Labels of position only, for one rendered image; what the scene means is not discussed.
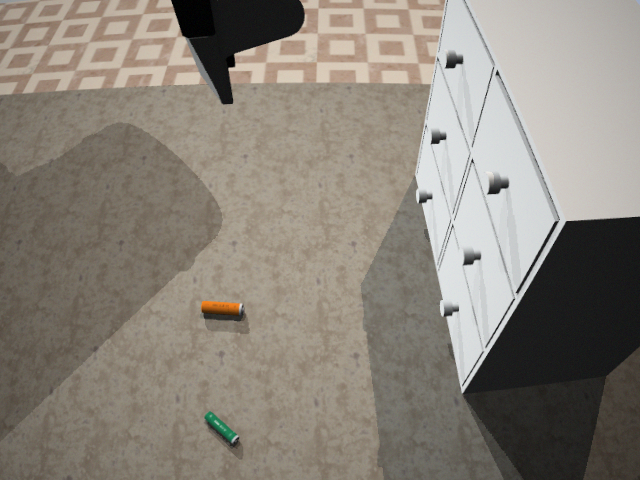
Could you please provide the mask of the green battery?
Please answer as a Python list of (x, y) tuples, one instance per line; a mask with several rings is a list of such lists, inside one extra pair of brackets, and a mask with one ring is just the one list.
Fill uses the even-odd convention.
[(204, 417), (215, 429), (217, 429), (223, 436), (225, 436), (232, 444), (235, 444), (239, 440), (239, 436), (232, 431), (225, 423), (223, 423), (215, 414), (211, 411)]

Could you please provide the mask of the orange battery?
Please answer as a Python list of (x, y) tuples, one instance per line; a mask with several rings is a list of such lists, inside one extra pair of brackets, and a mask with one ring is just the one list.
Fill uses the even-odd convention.
[(202, 313), (242, 316), (244, 306), (238, 303), (203, 301), (201, 311)]

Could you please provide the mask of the grey chest of drawers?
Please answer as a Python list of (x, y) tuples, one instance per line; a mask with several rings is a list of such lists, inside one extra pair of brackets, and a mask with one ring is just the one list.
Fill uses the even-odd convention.
[[(465, 0), (495, 63), (437, 265), (454, 227), (494, 77), (501, 76), (559, 222), (462, 394), (604, 377), (640, 347), (640, 5), (636, 0)], [(476, 167), (476, 164), (475, 164)], [(477, 167), (476, 167), (477, 170)], [(478, 173), (478, 170), (477, 170)], [(479, 176), (479, 173), (478, 173)], [(482, 186), (482, 182), (479, 176)], [(418, 184), (418, 189), (419, 184)]]

